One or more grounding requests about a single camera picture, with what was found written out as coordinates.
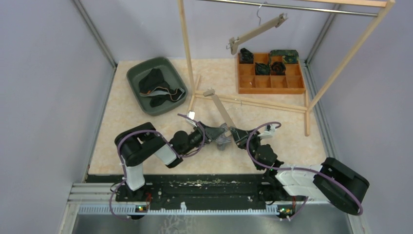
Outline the grey striped underwear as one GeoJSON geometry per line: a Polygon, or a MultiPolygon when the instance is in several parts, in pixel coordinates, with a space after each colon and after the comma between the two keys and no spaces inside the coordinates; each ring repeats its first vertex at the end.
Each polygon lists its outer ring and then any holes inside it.
{"type": "Polygon", "coordinates": [[[230,137],[230,130],[226,123],[220,125],[220,128],[224,130],[224,132],[219,135],[214,141],[216,143],[216,147],[219,151],[224,151],[225,148],[231,143],[230,137]]]}

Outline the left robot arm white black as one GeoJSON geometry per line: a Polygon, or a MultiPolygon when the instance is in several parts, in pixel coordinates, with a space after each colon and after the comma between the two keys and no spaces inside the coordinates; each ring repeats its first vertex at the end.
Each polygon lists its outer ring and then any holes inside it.
{"type": "Polygon", "coordinates": [[[224,132],[222,127],[210,127],[197,122],[190,134],[178,131],[167,141],[152,123],[147,122],[120,133],[114,143],[123,164],[127,196],[135,202],[145,198],[143,163],[150,156],[156,156],[168,168],[174,168],[183,158],[193,156],[224,132]]]}

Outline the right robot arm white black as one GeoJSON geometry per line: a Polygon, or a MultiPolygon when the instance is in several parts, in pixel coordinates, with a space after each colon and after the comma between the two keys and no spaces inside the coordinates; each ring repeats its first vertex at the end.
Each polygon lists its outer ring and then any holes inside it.
{"type": "Polygon", "coordinates": [[[272,137],[280,122],[269,122],[253,130],[230,127],[229,131],[238,148],[246,150],[257,170],[265,170],[276,184],[275,197],[287,201],[291,196],[304,196],[328,201],[340,211],[362,215],[362,201],[370,186],[369,181],[333,157],[319,165],[298,166],[278,160],[263,138],[272,137]]]}

